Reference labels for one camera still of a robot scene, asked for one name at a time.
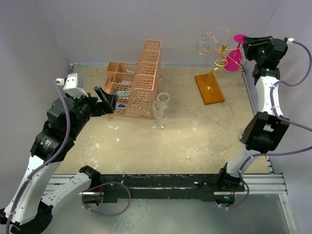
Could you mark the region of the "clear round wine glass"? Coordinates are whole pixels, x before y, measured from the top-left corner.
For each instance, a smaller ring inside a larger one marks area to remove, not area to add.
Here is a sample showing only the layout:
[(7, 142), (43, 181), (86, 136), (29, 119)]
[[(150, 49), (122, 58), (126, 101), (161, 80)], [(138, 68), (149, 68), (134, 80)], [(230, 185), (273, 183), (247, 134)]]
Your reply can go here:
[(157, 96), (157, 100), (162, 101), (165, 105), (164, 107), (164, 115), (161, 120), (166, 120), (167, 119), (167, 109), (169, 107), (169, 102), (170, 102), (170, 96), (168, 93), (161, 92)]

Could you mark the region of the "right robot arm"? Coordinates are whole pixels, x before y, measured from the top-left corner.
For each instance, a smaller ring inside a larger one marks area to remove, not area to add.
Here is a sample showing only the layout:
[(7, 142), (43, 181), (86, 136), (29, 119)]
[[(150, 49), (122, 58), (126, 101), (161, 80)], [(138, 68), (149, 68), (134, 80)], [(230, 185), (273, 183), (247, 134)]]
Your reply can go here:
[(243, 147), (239, 154), (220, 169), (217, 186), (227, 191), (243, 184), (246, 170), (260, 156), (274, 151), (286, 133), (289, 124), (281, 120), (278, 84), (278, 64), (288, 50), (287, 39), (273, 37), (243, 38), (245, 58), (254, 60), (254, 84), (258, 94), (258, 111), (242, 133)]

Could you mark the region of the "clear wine glass back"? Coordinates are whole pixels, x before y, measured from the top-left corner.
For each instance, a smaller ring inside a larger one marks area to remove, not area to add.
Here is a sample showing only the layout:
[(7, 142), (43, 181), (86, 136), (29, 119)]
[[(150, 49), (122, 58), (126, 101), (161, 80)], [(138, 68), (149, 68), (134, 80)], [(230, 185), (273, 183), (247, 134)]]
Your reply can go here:
[(165, 105), (162, 101), (157, 100), (153, 103), (153, 114), (156, 119), (153, 130), (156, 132), (164, 130), (165, 127), (164, 123), (161, 120), (164, 115), (164, 107)]

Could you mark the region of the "clear flute wine glass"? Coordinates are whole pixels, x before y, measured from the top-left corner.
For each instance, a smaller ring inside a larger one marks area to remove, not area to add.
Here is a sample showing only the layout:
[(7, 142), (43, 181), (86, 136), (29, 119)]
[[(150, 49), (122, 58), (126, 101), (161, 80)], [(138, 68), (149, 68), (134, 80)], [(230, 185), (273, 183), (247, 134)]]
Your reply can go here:
[(170, 80), (168, 78), (161, 78), (159, 80), (159, 92), (168, 93), (169, 92)]

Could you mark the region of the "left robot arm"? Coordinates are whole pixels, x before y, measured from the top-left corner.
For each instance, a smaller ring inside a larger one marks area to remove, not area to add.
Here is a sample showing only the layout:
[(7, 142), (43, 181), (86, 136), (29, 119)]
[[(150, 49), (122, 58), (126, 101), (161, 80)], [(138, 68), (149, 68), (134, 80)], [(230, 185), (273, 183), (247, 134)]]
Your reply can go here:
[(48, 119), (36, 136), (24, 177), (11, 202), (0, 211), (0, 222), (7, 234), (40, 234), (52, 221), (57, 209), (75, 193), (100, 187), (100, 172), (82, 167), (60, 189), (43, 195), (46, 186), (77, 136), (91, 117), (112, 114), (118, 95), (95, 87), (97, 97), (89, 93), (79, 97), (60, 95), (47, 111)]

